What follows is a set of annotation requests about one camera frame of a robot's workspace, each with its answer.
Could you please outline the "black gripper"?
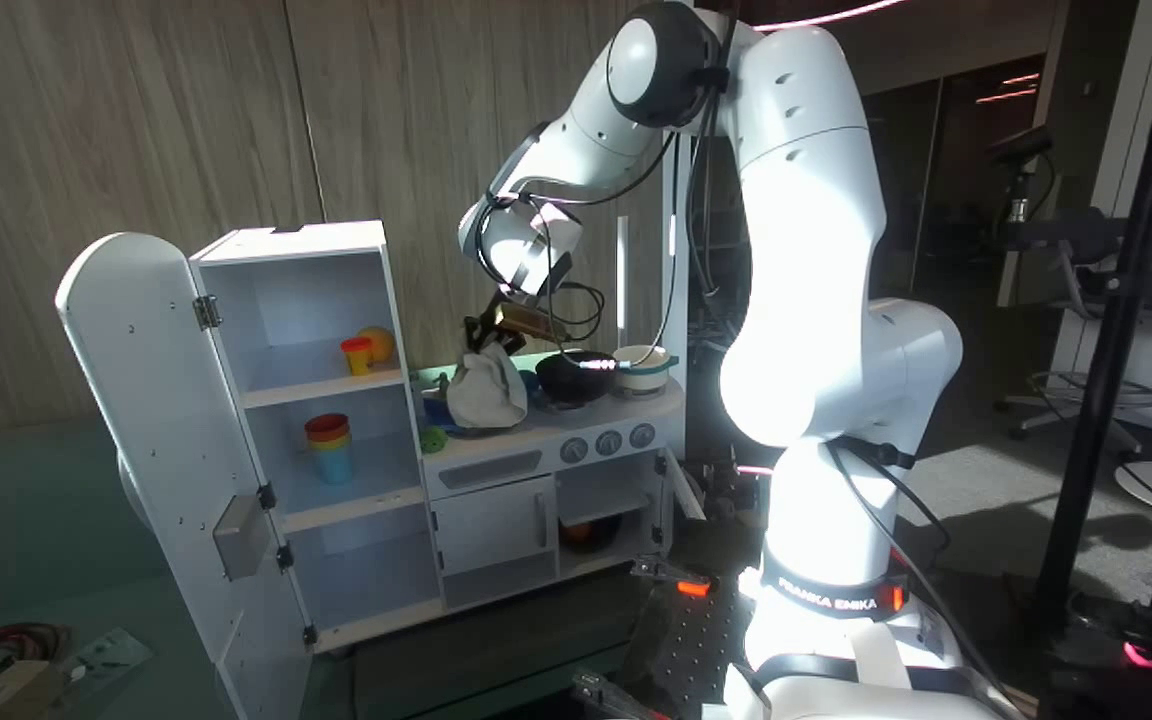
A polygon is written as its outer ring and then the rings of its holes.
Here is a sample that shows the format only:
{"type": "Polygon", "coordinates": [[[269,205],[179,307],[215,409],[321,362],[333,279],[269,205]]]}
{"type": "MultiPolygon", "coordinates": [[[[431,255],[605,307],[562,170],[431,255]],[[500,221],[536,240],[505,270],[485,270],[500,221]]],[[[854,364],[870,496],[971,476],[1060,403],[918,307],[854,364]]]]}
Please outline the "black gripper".
{"type": "Polygon", "coordinates": [[[480,317],[463,319],[463,350],[467,353],[485,353],[485,350],[519,353],[523,345],[529,345],[529,336],[509,329],[509,326],[500,326],[491,307],[485,307],[480,317]]]}

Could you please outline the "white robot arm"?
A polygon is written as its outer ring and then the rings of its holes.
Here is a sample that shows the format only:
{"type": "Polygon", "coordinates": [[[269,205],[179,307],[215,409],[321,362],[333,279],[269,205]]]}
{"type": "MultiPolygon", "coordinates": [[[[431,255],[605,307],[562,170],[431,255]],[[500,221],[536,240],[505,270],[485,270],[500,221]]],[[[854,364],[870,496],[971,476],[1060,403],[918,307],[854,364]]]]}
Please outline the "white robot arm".
{"type": "Polygon", "coordinates": [[[704,720],[1003,720],[949,618],[894,575],[900,481],[965,340],[942,307],[870,293],[885,192],[834,31],[637,10],[467,205],[463,255],[509,295],[541,293],[576,213],[637,188],[698,120],[734,147],[753,261],[720,403],[775,453],[741,661],[704,720]]]}

